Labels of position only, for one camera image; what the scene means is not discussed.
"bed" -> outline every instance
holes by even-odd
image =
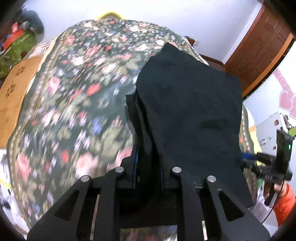
[[[170,29],[118,19],[80,22],[28,54],[42,53],[44,58],[7,154],[13,193],[29,228],[81,176],[104,175],[130,156],[133,132],[125,96],[134,92],[140,70],[165,42],[207,64]],[[242,151],[258,151],[254,130],[243,107],[238,137]],[[257,179],[249,170],[244,174],[256,201]],[[126,230],[122,240],[144,233],[151,237],[147,240],[173,239],[176,227]]]

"yellow object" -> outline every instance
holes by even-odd
[[[256,154],[257,152],[262,152],[262,149],[261,149],[260,144],[258,142],[254,118],[253,118],[251,112],[248,110],[248,108],[247,107],[245,107],[245,108],[248,113],[249,133],[250,133],[251,139],[254,144],[254,154]],[[257,165],[258,166],[265,166],[265,164],[260,161],[257,161]]]
[[[115,12],[107,12],[107,13],[104,13],[102,14],[101,16],[99,16],[98,18],[96,18],[96,20],[99,20],[99,19],[103,19],[105,18],[106,16],[108,15],[114,15],[115,17],[119,18],[119,19],[124,19],[121,15],[119,15],[118,13],[115,13]]]
[[[11,190],[11,185],[8,184],[7,182],[0,179],[0,183],[2,183],[5,187],[7,187],[7,188],[9,188]]]

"silver screw head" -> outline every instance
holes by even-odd
[[[214,176],[210,175],[210,176],[207,176],[207,180],[211,183],[214,183],[216,181],[216,178]]]
[[[118,173],[121,173],[121,172],[124,171],[124,168],[123,167],[116,167],[115,171],[118,172]]]
[[[82,182],[87,182],[88,180],[89,180],[89,176],[87,176],[87,175],[85,175],[85,176],[82,176],[81,178],[80,178],[80,180],[82,181]]]
[[[182,171],[182,169],[180,167],[173,167],[172,170],[173,170],[174,173],[179,173],[179,172]]]

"wooden door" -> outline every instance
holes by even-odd
[[[289,34],[289,27],[281,17],[262,6],[249,32],[225,64],[226,71],[240,78],[243,91],[267,68]]]

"black garment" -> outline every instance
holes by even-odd
[[[37,34],[41,34],[44,32],[43,23],[41,22],[38,14],[32,10],[29,10],[29,11],[23,10],[18,20],[20,23],[28,21],[29,28],[32,28],[32,30]]]
[[[238,162],[242,111],[240,81],[166,44],[138,76],[127,96],[129,116],[147,159],[179,166],[201,184],[208,175],[247,206],[252,199]]]

